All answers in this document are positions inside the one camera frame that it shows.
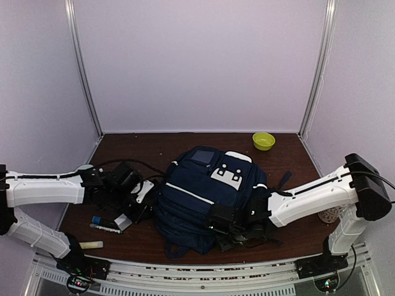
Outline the white power adapter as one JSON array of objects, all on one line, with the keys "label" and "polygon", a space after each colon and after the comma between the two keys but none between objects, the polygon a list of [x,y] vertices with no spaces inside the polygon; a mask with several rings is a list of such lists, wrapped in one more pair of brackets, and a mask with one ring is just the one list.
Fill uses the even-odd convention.
[{"label": "white power adapter", "polygon": [[126,230],[129,226],[132,225],[131,219],[129,219],[126,215],[121,214],[119,217],[117,217],[114,220],[115,224],[119,228],[119,230],[124,231]]}]

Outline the navy blue student backpack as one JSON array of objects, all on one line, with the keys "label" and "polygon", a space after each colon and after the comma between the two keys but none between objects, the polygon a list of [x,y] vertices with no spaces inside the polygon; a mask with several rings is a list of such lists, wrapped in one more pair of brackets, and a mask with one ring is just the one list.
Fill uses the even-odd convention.
[{"label": "navy blue student backpack", "polygon": [[[275,188],[282,190],[291,175],[287,171]],[[209,253],[218,245],[215,231],[206,225],[211,206],[244,206],[257,183],[267,185],[267,176],[247,155],[204,146],[181,154],[167,168],[152,206],[155,227],[165,240],[166,257],[178,259],[190,250]],[[271,227],[259,226],[246,243],[281,245],[280,240],[269,237]]]}]

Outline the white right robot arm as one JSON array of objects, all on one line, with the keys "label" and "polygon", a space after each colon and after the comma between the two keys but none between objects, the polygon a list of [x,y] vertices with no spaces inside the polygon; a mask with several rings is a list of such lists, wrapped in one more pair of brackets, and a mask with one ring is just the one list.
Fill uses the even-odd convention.
[{"label": "white right robot arm", "polygon": [[273,225],[286,226],[305,216],[339,209],[339,226],[325,239],[317,268],[331,271],[351,249],[371,221],[385,217],[392,209],[385,186],[388,181],[357,154],[334,172],[288,191],[257,183],[244,206],[211,206],[206,225],[219,232],[227,244],[241,244],[250,234]]}]

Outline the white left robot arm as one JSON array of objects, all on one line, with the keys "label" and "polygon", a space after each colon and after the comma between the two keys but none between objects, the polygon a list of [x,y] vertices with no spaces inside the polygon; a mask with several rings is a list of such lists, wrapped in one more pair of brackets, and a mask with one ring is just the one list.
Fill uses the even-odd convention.
[{"label": "white left robot arm", "polygon": [[137,223],[150,212],[144,200],[155,186],[126,161],[119,161],[112,171],[83,165],[70,173],[52,175],[22,174],[1,165],[1,234],[45,250],[74,273],[82,274],[88,269],[89,261],[75,236],[34,220],[20,207],[96,204],[109,206]]}]

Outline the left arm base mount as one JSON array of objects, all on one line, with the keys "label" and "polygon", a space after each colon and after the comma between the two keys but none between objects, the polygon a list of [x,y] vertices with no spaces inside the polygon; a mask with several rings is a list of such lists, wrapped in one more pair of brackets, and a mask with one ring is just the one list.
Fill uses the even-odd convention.
[{"label": "left arm base mount", "polygon": [[83,276],[88,279],[106,280],[110,269],[110,261],[87,257],[77,238],[65,233],[69,240],[69,253],[64,258],[56,258],[56,267],[69,275]]}]

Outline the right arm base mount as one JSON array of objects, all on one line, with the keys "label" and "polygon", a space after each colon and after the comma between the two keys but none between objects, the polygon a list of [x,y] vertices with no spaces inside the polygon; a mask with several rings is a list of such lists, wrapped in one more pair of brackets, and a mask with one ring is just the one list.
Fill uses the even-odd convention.
[{"label": "right arm base mount", "polygon": [[333,255],[329,248],[329,237],[323,241],[323,253],[294,262],[299,279],[315,277],[348,267],[347,254]]}]

